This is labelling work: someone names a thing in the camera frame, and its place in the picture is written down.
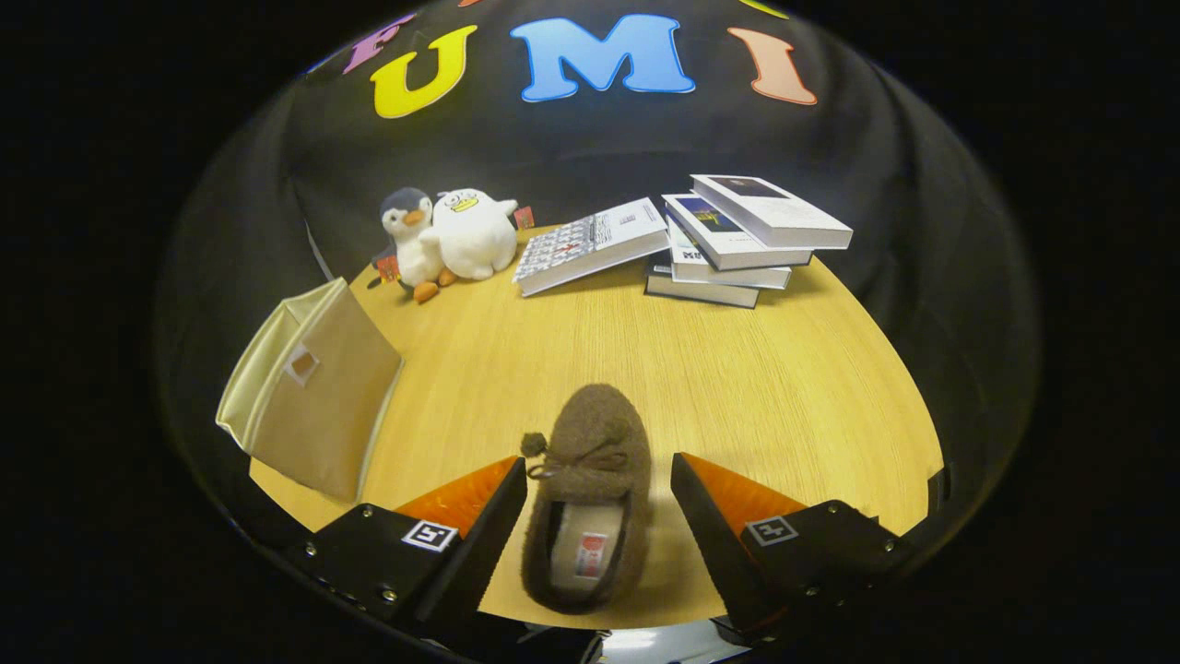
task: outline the plush toy tag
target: plush toy tag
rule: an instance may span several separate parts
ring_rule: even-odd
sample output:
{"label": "plush toy tag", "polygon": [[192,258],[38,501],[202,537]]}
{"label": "plush toy tag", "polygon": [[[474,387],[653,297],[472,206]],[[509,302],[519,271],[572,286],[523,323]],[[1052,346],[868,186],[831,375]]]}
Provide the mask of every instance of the plush toy tag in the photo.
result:
{"label": "plush toy tag", "polygon": [[381,275],[382,283],[401,280],[401,271],[398,270],[398,256],[386,256],[376,261],[376,270]]}
{"label": "plush toy tag", "polygon": [[517,230],[524,230],[525,228],[532,228],[536,225],[532,221],[532,205],[518,208],[517,211],[512,212],[512,216],[517,219]]}

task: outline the white plush toy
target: white plush toy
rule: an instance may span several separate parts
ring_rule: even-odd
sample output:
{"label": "white plush toy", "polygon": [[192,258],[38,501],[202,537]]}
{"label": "white plush toy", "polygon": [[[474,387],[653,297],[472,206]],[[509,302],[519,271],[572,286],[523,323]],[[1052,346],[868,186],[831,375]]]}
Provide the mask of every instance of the white plush toy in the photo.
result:
{"label": "white plush toy", "polygon": [[516,256],[516,226],[509,215],[517,202],[496,200],[477,189],[455,189],[434,205],[434,226],[422,243],[438,242],[442,262],[459,276],[487,278]]}
{"label": "white plush toy", "polygon": [[455,278],[442,264],[438,243],[426,238],[431,232],[432,206],[430,196],[412,186],[398,189],[381,202],[381,226],[396,250],[401,282],[413,288],[418,303]]}

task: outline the stack of books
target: stack of books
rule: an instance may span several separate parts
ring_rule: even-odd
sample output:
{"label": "stack of books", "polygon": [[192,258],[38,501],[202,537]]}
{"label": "stack of books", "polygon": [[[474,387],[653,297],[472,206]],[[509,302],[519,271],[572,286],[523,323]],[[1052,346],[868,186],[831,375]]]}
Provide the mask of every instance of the stack of books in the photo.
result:
{"label": "stack of books", "polygon": [[813,251],[846,249],[852,229],[760,177],[694,175],[663,196],[669,249],[648,263],[647,294],[753,308]]}
{"label": "stack of books", "polygon": [[529,239],[512,277],[529,296],[648,256],[648,295],[754,308],[813,251],[846,249],[852,229],[760,177],[694,175],[664,212],[640,198]]}

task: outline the letter m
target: letter m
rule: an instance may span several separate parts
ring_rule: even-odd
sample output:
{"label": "letter m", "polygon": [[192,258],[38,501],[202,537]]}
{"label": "letter m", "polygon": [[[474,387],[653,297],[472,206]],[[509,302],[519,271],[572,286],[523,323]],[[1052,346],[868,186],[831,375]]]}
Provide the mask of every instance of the letter m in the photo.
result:
{"label": "letter m", "polygon": [[651,14],[628,14],[615,24],[607,39],[598,40],[569,19],[544,19],[517,26],[509,34],[529,47],[532,85],[520,92],[525,101],[569,97],[578,84],[565,78],[562,63],[599,92],[610,87],[623,60],[630,58],[631,73],[623,85],[636,92],[691,92],[696,84],[684,75],[676,55],[675,19]]}

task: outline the penguin plush toy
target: penguin plush toy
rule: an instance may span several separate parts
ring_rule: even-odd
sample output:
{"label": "penguin plush toy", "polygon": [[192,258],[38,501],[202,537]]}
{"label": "penguin plush toy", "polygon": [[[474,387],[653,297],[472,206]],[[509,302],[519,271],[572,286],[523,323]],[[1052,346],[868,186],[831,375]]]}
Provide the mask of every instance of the penguin plush toy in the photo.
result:
{"label": "penguin plush toy", "polygon": [[[389,235],[392,252],[398,257],[401,284],[412,290],[419,303],[433,297],[440,285],[455,280],[454,272],[442,264],[438,237],[424,232],[431,229],[433,206],[426,192],[412,186],[398,189],[381,200],[381,226]],[[386,250],[378,259],[389,252]]]}

